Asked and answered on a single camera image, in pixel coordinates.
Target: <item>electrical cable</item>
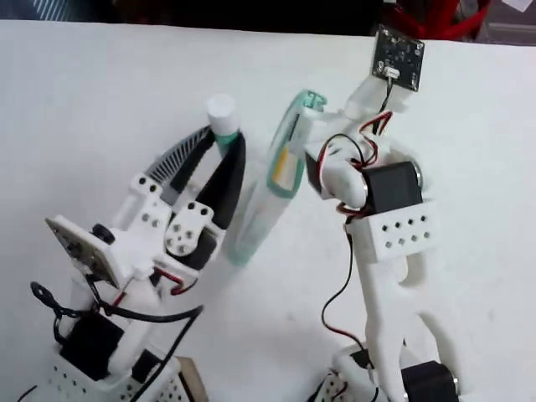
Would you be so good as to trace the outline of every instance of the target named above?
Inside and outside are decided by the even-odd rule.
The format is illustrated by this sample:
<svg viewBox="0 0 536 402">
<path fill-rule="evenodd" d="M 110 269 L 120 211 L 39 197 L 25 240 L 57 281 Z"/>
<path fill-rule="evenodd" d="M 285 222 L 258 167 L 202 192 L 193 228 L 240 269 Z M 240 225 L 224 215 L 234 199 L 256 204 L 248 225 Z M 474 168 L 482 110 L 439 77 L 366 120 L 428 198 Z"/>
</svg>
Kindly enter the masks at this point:
<svg viewBox="0 0 536 402">
<path fill-rule="evenodd" d="M 195 307 L 192 310 L 188 310 L 187 312 L 183 313 L 186 315 L 189 319 L 184 325 L 181 332 L 178 334 L 177 338 L 173 342 L 173 345 L 170 347 L 169 351 L 167 352 L 166 356 L 158 366 L 158 368 L 155 370 L 154 374 L 151 376 L 150 379 L 148 379 L 145 383 L 143 383 L 142 387 L 132 396 L 131 402 L 136 402 L 139 400 L 143 393 L 151 386 L 151 384 L 154 382 L 154 380 L 160 375 L 160 373 L 164 370 L 164 368 L 168 365 L 169 360 L 175 353 L 175 350 L 177 349 L 177 346 L 180 344 L 181 340 L 184 338 L 184 335 L 186 335 L 186 332 L 189 330 L 189 328 L 193 325 L 196 318 L 201 314 L 203 311 L 203 306 Z"/>
<path fill-rule="evenodd" d="M 379 108 L 378 113 L 381 113 L 385 110 L 387 107 L 387 102 L 389 101 L 389 97 L 391 96 L 391 91 L 393 90 L 393 79 L 391 77 L 387 77 L 387 93 L 385 95 L 384 101 L 382 102 L 382 106 Z M 374 123 L 372 133 L 376 134 L 378 131 L 379 123 Z"/>
<path fill-rule="evenodd" d="M 320 148 L 320 152 L 318 153 L 318 158 L 317 158 L 317 178 L 318 178 L 318 182 L 320 183 L 321 190 L 324 188 L 324 182 L 322 179 L 322 170 L 323 170 L 324 160 L 326 159 L 329 143 L 335 138 L 339 138 L 339 137 L 346 138 L 356 147 L 359 153 L 359 157 L 361 158 L 361 163 L 364 163 L 365 157 L 363 155 L 363 151 L 353 138 L 341 132 L 329 137 L 322 145 L 322 148 Z"/>
<path fill-rule="evenodd" d="M 158 377 L 158 375 L 160 375 L 160 373 L 164 370 L 164 368 L 168 364 L 169 360 L 171 359 L 171 357 L 175 353 L 175 350 L 177 349 L 177 346 L 179 345 L 181 340 L 184 338 L 184 335 L 186 335 L 186 332 L 193 325 L 193 322 L 196 320 L 196 318 L 199 316 L 199 314 L 201 314 L 201 312 L 203 311 L 203 306 L 198 306 L 198 307 L 193 308 L 192 310 L 188 310 L 186 312 L 180 312 L 179 314 L 172 314 L 172 315 L 169 315 L 169 316 L 152 316 L 152 315 L 147 315 L 147 314 L 141 314 L 140 312 L 133 312 L 133 311 L 127 310 L 125 308 L 112 306 L 111 304 L 103 301 L 101 299 L 101 295 L 99 294 L 99 292 L 96 289 L 96 286 L 95 286 L 95 283 L 93 282 L 93 279 L 91 279 L 88 276 L 86 276 L 85 279 L 86 279 L 86 281 L 88 283 L 88 286 L 90 287 L 91 291 L 93 292 L 93 296 L 95 297 L 95 300 L 96 300 L 95 306 L 96 307 L 101 307 L 104 310 L 104 312 L 106 312 L 106 313 L 116 314 L 117 316 L 120 316 L 120 317 L 130 318 L 130 319 L 138 320 L 138 321 L 160 322 L 160 323 L 162 323 L 162 322 L 176 322 L 176 321 L 181 321 L 183 319 L 188 318 L 188 321 L 184 325 L 184 327 L 181 330 L 181 332 L 178 334 L 177 338 L 173 342 L 173 345 L 171 346 L 171 348 L 167 352 L 167 355 L 164 357 L 164 359 L 160 363 L 160 366 L 158 367 L 158 369 L 154 372 L 154 374 L 152 375 L 152 377 L 148 381 L 143 383 L 143 386 L 138 390 L 138 392 L 131 399 L 131 402 L 134 402 L 134 401 L 138 400 L 142 396 L 143 392 L 145 392 L 145 390 L 152 384 L 152 382 L 154 382 L 156 377 Z M 89 312 L 93 311 L 93 309 L 92 310 L 80 311 L 80 310 L 73 310 L 73 309 L 70 309 L 70 308 L 62 307 L 54 299 L 54 296 L 52 295 L 52 293 L 46 287 L 40 285 L 38 282 L 32 282 L 30 284 L 30 286 L 31 286 L 33 295 L 35 297 L 37 297 L 45 306 L 52 308 L 53 311 L 54 311 L 54 314 L 56 315 L 56 318 L 54 319 L 54 337 L 55 338 L 56 338 L 56 331 L 58 332 L 58 335 L 59 335 L 58 327 L 59 327 L 59 322 L 61 321 L 62 316 L 68 316 L 68 317 L 71 317 L 71 318 L 79 318 L 79 317 L 82 317 L 83 315 L 85 315 L 86 313 L 89 313 Z"/>
<path fill-rule="evenodd" d="M 348 389 L 348 382 L 344 381 L 343 387 L 334 396 L 332 396 L 332 402 L 335 402 L 335 399 L 341 396 L 342 394 L 344 394 L 347 389 Z"/>
<path fill-rule="evenodd" d="M 34 392 L 37 389 L 37 385 L 34 385 L 27 391 L 25 391 L 22 395 L 20 395 L 17 399 L 17 402 L 23 402 L 24 398 L 26 398 L 28 395 L 30 395 L 32 392 Z"/>
<path fill-rule="evenodd" d="M 379 388 L 376 387 L 376 392 L 374 393 L 374 396 L 373 396 L 373 398 L 370 400 L 370 402 L 376 402 L 376 399 L 378 398 L 378 395 L 379 395 Z"/>
<path fill-rule="evenodd" d="M 353 335 L 352 333 L 350 333 L 348 331 L 344 331 L 343 329 L 333 327 L 333 326 L 329 325 L 326 322 L 326 309 L 327 309 L 327 307 L 335 299 L 337 299 L 341 295 L 341 293 L 343 293 L 346 290 L 346 288 L 348 287 L 348 283 L 350 283 L 350 278 L 352 277 L 352 271 L 353 271 L 353 242 L 352 242 L 352 236 L 350 236 L 349 234 L 347 234 L 347 238 L 348 238 L 348 244 L 350 245 L 350 264 L 349 264 L 349 267 L 348 267 L 348 276 L 346 278 L 346 281 L 344 282 L 343 287 L 341 287 L 337 291 L 337 293 L 335 293 L 333 296 L 331 296 L 326 301 L 326 304 L 324 304 L 324 307 L 322 309 L 321 319 L 322 319 L 323 326 L 325 328 L 327 328 L 329 331 L 338 333 L 339 335 L 343 335 L 344 337 L 352 339 L 361 348 L 361 350 L 364 350 L 363 344 L 361 343 L 361 341 L 359 341 L 358 337 L 356 337 L 355 335 Z"/>
</svg>

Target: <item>perforated plate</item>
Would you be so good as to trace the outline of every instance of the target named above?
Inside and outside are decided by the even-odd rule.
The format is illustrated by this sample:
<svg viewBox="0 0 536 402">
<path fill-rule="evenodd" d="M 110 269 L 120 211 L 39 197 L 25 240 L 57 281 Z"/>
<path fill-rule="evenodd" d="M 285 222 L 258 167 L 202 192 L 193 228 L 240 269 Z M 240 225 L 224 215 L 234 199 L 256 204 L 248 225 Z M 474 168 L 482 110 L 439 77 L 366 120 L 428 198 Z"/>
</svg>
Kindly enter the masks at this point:
<svg viewBox="0 0 536 402">
<path fill-rule="evenodd" d="M 162 371 L 160 379 L 165 379 L 165 388 L 158 391 L 149 387 L 147 398 L 142 397 L 140 402 L 190 402 L 188 395 L 178 377 L 180 365 L 172 359 Z M 53 353 L 49 371 L 38 384 L 38 388 L 28 395 L 31 402 L 121 402 L 128 401 L 140 389 L 142 384 L 130 376 L 107 382 L 105 380 L 93 381 L 57 353 Z"/>
</svg>

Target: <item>red object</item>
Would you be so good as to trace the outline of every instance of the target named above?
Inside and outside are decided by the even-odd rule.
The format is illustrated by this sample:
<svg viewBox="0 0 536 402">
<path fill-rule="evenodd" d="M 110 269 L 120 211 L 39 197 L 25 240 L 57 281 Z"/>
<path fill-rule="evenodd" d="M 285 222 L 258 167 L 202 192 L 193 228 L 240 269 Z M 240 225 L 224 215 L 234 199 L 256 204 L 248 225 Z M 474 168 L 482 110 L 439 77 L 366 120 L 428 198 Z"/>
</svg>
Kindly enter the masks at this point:
<svg viewBox="0 0 536 402">
<path fill-rule="evenodd" d="M 459 0 L 430 0 L 424 23 L 404 11 L 400 5 L 386 8 L 385 22 L 417 39 L 459 39 L 465 35 L 476 36 L 487 15 L 491 0 L 478 0 L 478 12 L 461 21 L 452 24 Z"/>
</svg>

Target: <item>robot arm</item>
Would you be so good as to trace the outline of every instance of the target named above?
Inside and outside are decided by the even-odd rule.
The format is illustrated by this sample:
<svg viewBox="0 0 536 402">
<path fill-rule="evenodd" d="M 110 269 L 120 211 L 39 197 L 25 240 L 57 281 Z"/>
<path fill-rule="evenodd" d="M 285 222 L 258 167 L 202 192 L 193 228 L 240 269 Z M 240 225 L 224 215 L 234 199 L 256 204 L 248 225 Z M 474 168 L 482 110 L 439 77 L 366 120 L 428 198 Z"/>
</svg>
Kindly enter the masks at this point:
<svg viewBox="0 0 536 402">
<path fill-rule="evenodd" d="M 181 294 L 195 284 L 200 271 L 219 253 L 238 203 L 245 168 L 245 139 L 239 133 L 196 198 L 181 206 L 178 198 L 214 140 L 210 128 L 205 127 L 137 174 L 109 227 L 96 224 L 90 232 L 61 215 L 46 219 L 81 274 L 73 280 L 75 310 L 58 305 L 39 284 L 33 283 L 32 290 L 54 309 L 54 335 L 61 356 L 93 380 L 108 380 L 110 374 L 111 378 L 128 378 L 146 350 L 153 323 L 189 317 L 187 313 L 159 315 L 165 289 L 162 278 L 173 283 L 173 296 Z M 116 289 L 113 300 L 101 297 L 95 285 L 98 281 Z M 87 320 L 95 309 L 102 309 L 107 316 L 127 318 L 126 325 L 114 329 L 116 326 L 106 323 L 107 318 L 97 312 L 98 317 L 91 324 L 80 324 L 84 326 L 80 330 L 78 323 Z M 198 308 L 190 315 L 195 318 L 199 312 Z M 83 351 L 87 342 L 99 353 Z M 100 343 L 110 342 L 116 342 L 116 347 L 96 358 L 102 351 Z"/>
<path fill-rule="evenodd" d="M 404 81 L 411 61 L 398 51 L 405 49 L 422 55 L 424 45 L 380 27 L 375 76 L 352 94 L 346 109 L 329 117 L 301 116 L 312 120 L 302 123 L 310 127 L 304 136 L 309 183 L 322 199 L 339 200 L 338 212 L 347 215 L 345 229 L 352 237 L 367 310 L 367 349 L 351 347 L 335 357 L 338 373 L 322 385 L 318 401 L 336 401 L 343 395 L 343 389 L 330 388 L 333 376 L 346 384 L 350 400 L 451 402 L 471 386 L 464 337 L 444 291 L 440 215 L 436 203 L 423 198 L 431 180 L 414 152 L 382 135 L 392 115 L 382 110 L 389 85 L 408 95 L 416 89 L 412 82 L 418 83 L 418 76 Z M 387 97 L 380 113 L 371 114 L 379 103 L 372 89 L 384 87 L 385 81 Z M 399 265 L 408 269 L 401 282 L 394 275 Z M 434 335 L 440 362 L 414 362 L 402 369 L 404 331 L 414 315 Z M 373 388 L 367 386 L 368 378 Z"/>
</svg>

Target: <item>white bracket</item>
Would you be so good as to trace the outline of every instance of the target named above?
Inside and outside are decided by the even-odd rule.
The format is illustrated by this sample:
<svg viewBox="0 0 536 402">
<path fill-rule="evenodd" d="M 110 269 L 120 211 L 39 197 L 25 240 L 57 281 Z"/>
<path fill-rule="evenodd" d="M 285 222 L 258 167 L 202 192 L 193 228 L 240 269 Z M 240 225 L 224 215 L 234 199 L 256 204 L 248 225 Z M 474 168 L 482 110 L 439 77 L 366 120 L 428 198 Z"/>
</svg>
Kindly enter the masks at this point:
<svg viewBox="0 0 536 402">
<path fill-rule="evenodd" d="M 178 211 L 166 231 L 166 249 L 182 257 L 194 251 L 203 229 L 210 226 L 214 211 L 204 204 L 191 201 Z"/>
<path fill-rule="evenodd" d="M 414 315 L 435 337 L 441 363 L 460 380 L 461 391 L 471 387 L 464 337 L 445 291 L 438 220 L 436 203 L 429 201 L 354 219 L 347 227 L 367 307 L 368 353 L 393 402 L 405 402 L 399 359 L 405 328 Z M 408 275 L 399 282 L 400 265 L 407 265 Z"/>
</svg>

